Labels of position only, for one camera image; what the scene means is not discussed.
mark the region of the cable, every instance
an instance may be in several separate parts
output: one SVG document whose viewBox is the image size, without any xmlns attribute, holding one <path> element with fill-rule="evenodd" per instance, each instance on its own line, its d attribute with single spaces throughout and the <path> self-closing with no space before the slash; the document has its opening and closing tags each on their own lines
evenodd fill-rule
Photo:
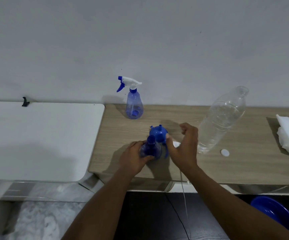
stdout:
<svg viewBox="0 0 289 240">
<path fill-rule="evenodd" d="M 187 214 L 187 223 L 188 223 L 189 232 L 190 232 L 190 239 L 191 239 L 191 230 L 190 230 L 189 218 L 188 218 L 188 212 L 187 212 L 187 203 L 185 201 L 185 194 L 184 194 L 184 189 L 183 189 L 183 184 L 182 184 L 182 173 L 181 173 L 181 171 L 180 171 L 180 179 L 181 179 L 181 186 L 182 186 L 182 192 L 183 192 L 183 197 L 184 197 L 185 213 Z"/>
<path fill-rule="evenodd" d="M 165 193 L 165 196 L 166 196 L 167 200 L 169 201 L 170 205 L 172 206 L 172 208 L 174 209 L 175 213 L 177 214 L 177 216 L 178 216 L 178 218 L 179 218 L 179 221 L 181 222 L 181 224 L 182 224 L 182 226 L 183 226 L 183 229 L 185 230 L 185 233 L 186 233 L 186 235 L 187 235 L 187 238 L 190 240 L 190 238 L 189 238 L 189 236 L 188 236 L 188 234 L 187 234 L 187 230 L 185 229 L 184 224 L 182 223 L 182 220 L 180 219 L 180 216 L 179 216 L 178 212 L 175 210 L 173 204 L 171 203 L 171 201 L 170 201 L 167 193 Z"/>
</svg>

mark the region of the forearm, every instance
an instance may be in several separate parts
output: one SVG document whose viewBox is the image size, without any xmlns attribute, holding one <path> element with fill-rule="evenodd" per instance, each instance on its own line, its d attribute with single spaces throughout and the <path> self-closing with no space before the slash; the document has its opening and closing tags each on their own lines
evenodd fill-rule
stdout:
<svg viewBox="0 0 289 240">
<path fill-rule="evenodd" d="M 84 206 L 62 239 L 113 239 L 131 179 L 119 169 Z"/>
<path fill-rule="evenodd" d="M 289 239 L 289 231 L 234 196 L 198 166 L 183 172 L 231 240 Z"/>
</svg>

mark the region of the black cable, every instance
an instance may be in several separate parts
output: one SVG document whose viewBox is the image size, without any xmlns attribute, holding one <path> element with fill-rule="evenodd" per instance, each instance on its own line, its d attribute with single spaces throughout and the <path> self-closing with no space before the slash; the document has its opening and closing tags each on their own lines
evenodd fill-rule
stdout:
<svg viewBox="0 0 289 240">
<path fill-rule="evenodd" d="M 187 230 L 185 229 L 184 224 L 182 223 L 182 220 L 180 219 L 180 216 L 179 216 L 178 212 L 175 210 L 173 204 L 171 203 L 171 201 L 170 201 L 167 193 L 165 193 L 165 196 L 166 196 L 166 198 L 168 199 L 168 201 L 169 201 L 170 205 L 172 206 L 172 208 L 174 209 L 175 213 L 177 214 L 177 216 L 178 216 L 178 218 L 179 218 L 179 221 L 181 222 L 181 224 L 182 224 L 182 226 L 183 226 L 183 229 L 185 230 L 185 233 L 186 233 L 186 235 L 187 235 L 187 238 L 190 240 L 190 238 L 189 238 L 189 236 L 188 236 L 188 234 L 187 234 Z"/>
</svg>

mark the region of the hand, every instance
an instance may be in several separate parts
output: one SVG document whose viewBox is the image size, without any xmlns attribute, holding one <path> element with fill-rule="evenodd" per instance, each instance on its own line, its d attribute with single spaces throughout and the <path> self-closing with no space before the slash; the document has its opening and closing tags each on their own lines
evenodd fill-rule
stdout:
<svg viewBox="0 0 289 240">
<path fill-rule="evenodd" d="M 154 156 L 147 156 L 140 158 L 140 147 L 145 141 L 134 141 L 127 149 L 122 153 L 119 164 L 120 169 L 124 170 L 125 173 L 134 177 L 141 172 L 145 164 L 154 159 Z"/>
<path fill-rule="evenodd" d="M 198 128 L 188 123 L 180 124 L 184 138 L 179 147 L 175 148 L 172 137 L 166 134 L 166 145 L 174 164 L 181 172 L 197 167 Z"/>
</svg>

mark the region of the wooden table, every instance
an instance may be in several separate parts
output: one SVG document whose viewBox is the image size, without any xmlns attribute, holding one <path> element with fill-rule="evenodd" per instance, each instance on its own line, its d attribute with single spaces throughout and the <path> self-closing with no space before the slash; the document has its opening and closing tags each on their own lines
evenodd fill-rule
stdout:
<svg viewBox="0 0 289 240">
<path fill-rule="evenodd" d="M 107 104 L 88 171 L 112 175 L 118 159 L 132 141 L 145 140 L 150 126 L 162 124 L 181 142 L 179 123 L 197 126 L 207 106 L 145 105 L 138 120 L 125 117 L 125 105 Z M 208 154 L 197 155 L 198 165 L 222 184 L 289 185 L 289 153 L 278 143 L 276 114 L 289 117 L 289 108 L 248 107 L 243 117 Z M 229 157 L 220 154 L 230 152 Z M 138 178 L 186 181 L 170 158 L 146 165 Z"/>
</svg>

